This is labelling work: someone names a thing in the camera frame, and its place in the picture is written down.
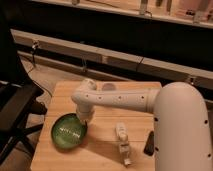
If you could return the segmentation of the yellow foam-tipped end effector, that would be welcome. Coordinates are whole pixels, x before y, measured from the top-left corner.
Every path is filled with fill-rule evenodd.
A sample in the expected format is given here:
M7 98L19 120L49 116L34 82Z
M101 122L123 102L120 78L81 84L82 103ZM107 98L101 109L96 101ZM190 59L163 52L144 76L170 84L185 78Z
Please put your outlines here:
M86 119L81 119L80 121L81 121L81 123L82 123L83 125L86 125L86 124L87 124L87 120L86 120Z

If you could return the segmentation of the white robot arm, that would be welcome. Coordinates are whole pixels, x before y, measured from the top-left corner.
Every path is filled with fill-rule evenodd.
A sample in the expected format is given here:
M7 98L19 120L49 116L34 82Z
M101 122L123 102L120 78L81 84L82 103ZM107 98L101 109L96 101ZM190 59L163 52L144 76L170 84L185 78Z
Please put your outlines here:
M95 106L147 112L154 116L155 171L213 171L213 148L207 106L201 93L185 82L161 88L103 91L91 79L71 99L86 122Z

